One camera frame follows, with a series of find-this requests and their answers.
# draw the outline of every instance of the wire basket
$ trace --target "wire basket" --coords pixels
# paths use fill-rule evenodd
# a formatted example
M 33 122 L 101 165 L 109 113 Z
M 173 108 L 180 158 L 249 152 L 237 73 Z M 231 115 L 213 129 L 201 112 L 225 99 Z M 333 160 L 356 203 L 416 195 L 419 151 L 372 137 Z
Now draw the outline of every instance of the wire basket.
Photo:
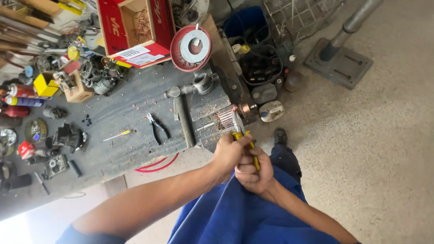
M 290 34 L 293 44 L 329 25 L 345 0 L 263 0 L 278 37 Z

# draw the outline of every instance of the workbench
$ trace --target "workbench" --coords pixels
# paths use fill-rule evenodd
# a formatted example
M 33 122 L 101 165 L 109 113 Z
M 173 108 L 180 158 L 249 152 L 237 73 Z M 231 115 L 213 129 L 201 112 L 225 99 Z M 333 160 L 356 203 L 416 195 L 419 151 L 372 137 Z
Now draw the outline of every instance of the workbench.
M 191 94 L 185 96 L 191 112 L 192 128 L 199 128 L 209 122 L 201 113 L 211 114 L 230 104 L 247 103 L 250 95 L 245 84 L 239 82 L 238 77 L 224 49 L 212 17 L 203 23 L 212 41 L 211 69 L 207 72 L 217 73 L 215 88 L 207 95 Z M 47 100 L 46 104 L 57 106 L 68 112 L 65 118 L 55 120 L 42 115 L 41 108 L 32 108 L 29 117 L 24 118 L 23 125 L 16 128 L 18 135 L 17 146 L 25 140 L 24 125 L 29 119 L 42 118 L 48 129 L 48 136 L 53 136 L 63 123 L 70 124 L 75 129 L 80 128 L 88 133 L 88 142 L 82 150 L 70 155 L 70 148 L 63 147 L 61 153 L 67 160 L 74 160 L 83 176 L 77 178 L 72 169 L 44 181 L 50 191 L 47 195 L 35 179 L 33 172 L 43 172 L 42 164 L 27 165 L 15 153 L 5 158 L 17 167 L 18 175 L 32 173 L 33 183 L 29 187 L 11 190 L 0 197 L 0 220 L 16 214 L 34 209 L 43 204 L 59 199 L 65 195 L 79 192 L 92 185 L 108 181 L 126 172 L 141 167 L 146 162 L 162 158 L 187 148 L 181 123 L 174 120 L 173 99 L 166 99 L 163 93 L 173 86 L 191 84 L 193 73 L 185 73 L 175 68 L 172 63 L 155 65 L 146 69 L 131 68 L 125 77 L 109 96 L 94 96 L 84 103 L 68 103 L 64 94 Z M 157 131 L 162 145 L 158 146 L 152 136 L 152 127 L 144 116 L 150 112 L 155 119 L 170 132 L 170 139 L 164 133 Z M 82 120 L 89 115 L 92 124 L 86 126 Z M 102 142 L 119 133 L 120 130 L 132 130 L 128 135 Z M 222 133 L 214 127 L 195 133 L 197 145 L 209 151 L 214 151 L 215 145 Z M 35 144 L 36 148 L 43 148 L 44 143 Z

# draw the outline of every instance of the red box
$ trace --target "red box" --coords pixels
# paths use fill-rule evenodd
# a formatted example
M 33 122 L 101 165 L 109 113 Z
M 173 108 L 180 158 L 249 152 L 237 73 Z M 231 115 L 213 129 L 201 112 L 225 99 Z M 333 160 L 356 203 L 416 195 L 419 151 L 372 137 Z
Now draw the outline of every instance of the red box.
M 175 23 L 169 0 L 97 0 L 108 57 L 145 68 L 170 60 Z M 151 36 L 138 40 L 137 24 L 147 11 Z
M 23 141 L 18 147 L 22 159 L 29 159 L 35 155 L 35 145 L 28 141 Z

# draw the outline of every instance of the leg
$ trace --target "leg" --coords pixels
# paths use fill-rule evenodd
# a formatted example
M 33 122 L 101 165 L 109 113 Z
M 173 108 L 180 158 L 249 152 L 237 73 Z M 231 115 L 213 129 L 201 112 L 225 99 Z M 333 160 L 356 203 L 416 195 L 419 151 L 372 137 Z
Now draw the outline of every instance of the leg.
M 270 155 L 271 163 L 294 177 L 300 183 L 302 176 L 300 165 L 293 151 L 286 146 L 288 138 L 285 130 L 276 129 L 274 139 L 275 145 Z

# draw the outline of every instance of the black shoe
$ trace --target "black shoe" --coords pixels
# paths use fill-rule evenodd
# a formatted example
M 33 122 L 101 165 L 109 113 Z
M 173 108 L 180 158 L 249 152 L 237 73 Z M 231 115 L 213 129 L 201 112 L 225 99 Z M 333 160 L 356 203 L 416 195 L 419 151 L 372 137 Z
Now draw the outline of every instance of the black shoe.
M 274 144 L 286 145 L 287 143 L 288 143 L 288 136 L 286 135 L 286 131 L 282 128 L 277 128 L 274 131 Z

